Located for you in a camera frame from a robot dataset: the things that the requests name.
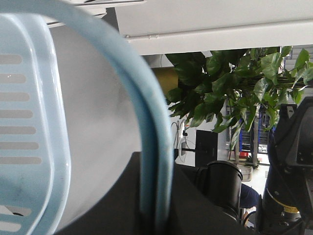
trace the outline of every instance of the basket slot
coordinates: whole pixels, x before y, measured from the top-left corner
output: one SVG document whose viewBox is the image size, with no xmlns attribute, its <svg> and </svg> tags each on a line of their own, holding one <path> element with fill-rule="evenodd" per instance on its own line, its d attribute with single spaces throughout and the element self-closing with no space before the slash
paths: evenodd
<svg viewBox="0 0 313 235">
<path fill-rule="evenodd" d="M 32 118 L 31 110 L 0 110 L 0 118 Z"/>
<path fill-rule="evenodd" d="M 20 214 L 22 216 L 29 216 L 31 214 L 30 208 L 13 207 L 13 206 L 4 206 L 4 207 L 6 207 L 12 214 Z"/>
<path fill-rule="evenodd" d="M 0 126 L 1 135 L 33 135 L 36 128 L 33 126 Z"/>
<path fill-rule="evenodd" d="M 18 65 L 21 62 L 22 62 L 22 57 L 20 55 L 1 55 L 0 54 L 0 64 Z"/>
<path fill-rule="evenodd" d="M 26 77 L 23 74 L 15 73 L 1 73 L 0 83 L 2 84 L 12 84 L 12 83 L 25 83 Z"/>
<path fill-rule="evenodd" d="M 21 229 L 21 224 L 0 221 L 0 230 L 8 232 L 17 232 Z"/>
<path fill-rule="evenodd" d="M 29 101 L 30 96 L 25 92 L 0 92 L 0 101 Z"/>
<path fill-rule="evenodd" d="M 38 149 L 39 144 L 37 142 L 0 142 L 0 149 L 25 149 L 34 150 Z"/>
<path fill-rule="evenodd" d="M 0 157 L 0 165 L 36 165 L 41 162 L 39 157 Z"/>
</svg>

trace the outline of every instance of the gray wall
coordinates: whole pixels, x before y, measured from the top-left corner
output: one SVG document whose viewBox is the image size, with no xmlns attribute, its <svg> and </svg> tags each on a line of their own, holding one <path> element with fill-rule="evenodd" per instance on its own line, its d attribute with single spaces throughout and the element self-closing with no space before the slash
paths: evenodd
<svg viewBox="0 0 313 235">
<path fill-rule="evenodd" d="M 140 138 L 131 102 L 108 62 L 66 26 L 51 29 L 63 92 L 72 175 L 59 228 L 113 185 Z"/>
</svg>

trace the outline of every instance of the yellow label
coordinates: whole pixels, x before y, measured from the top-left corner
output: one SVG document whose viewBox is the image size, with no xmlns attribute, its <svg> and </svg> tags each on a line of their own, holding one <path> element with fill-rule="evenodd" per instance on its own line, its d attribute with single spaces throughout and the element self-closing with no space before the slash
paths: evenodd
<svg viewBox="0 0 313 235">
<path fill-rule="evenodd" d="M 292 207 L 292 206 L 288 206 L 284 203 L 279 202 L 276 198 L 274 198 L 271 193 L 269 192 L 268 188 L 267 188 L 268 194 L 271 196 L 271 198 L 277 202 L 279 205 L 284 207 L 284 212 L 288 212 L 288 213 L 298 213 L 299 210 L 297 209 L 297 207 Z"/>
<path fill-rule="evenodd" d="M 290 207 L 290 206 L 286 206 L 284 205 L 284 211 L 288 212 L 288 213 L 298 213 L 298 209 L 297 207 Z"/>
</svg>

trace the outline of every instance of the white wall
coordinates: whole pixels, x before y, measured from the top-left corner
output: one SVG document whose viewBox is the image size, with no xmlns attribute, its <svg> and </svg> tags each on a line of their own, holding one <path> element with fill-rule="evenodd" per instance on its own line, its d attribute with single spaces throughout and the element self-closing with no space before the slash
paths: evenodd
<svg viewBox="0 0 313 235">
<path fill-rule="evenodd" d="M 311 0 L 148 0 L 116 8 L 142 55 L 312 43 Z"/>
<path fill-rule="evenodd" d="M 72 160 L 70 192 L 59 228 L 90 209 L 140 151 L 131 102 L 108 62 L 65 26 L 56 47 Z"/>
</svg>

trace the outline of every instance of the black cylinder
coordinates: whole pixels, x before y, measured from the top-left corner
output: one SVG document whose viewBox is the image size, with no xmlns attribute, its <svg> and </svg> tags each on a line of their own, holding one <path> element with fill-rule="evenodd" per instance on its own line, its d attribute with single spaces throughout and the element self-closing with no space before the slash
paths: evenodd
<svg viewBox="0 0 313 235">
<path fill-rule="evenodd" d="M 242 179 L 239 168 L 230 162 L 213 161 L 208 164 L 204 195 L 236 220 Z"/>
</svg>

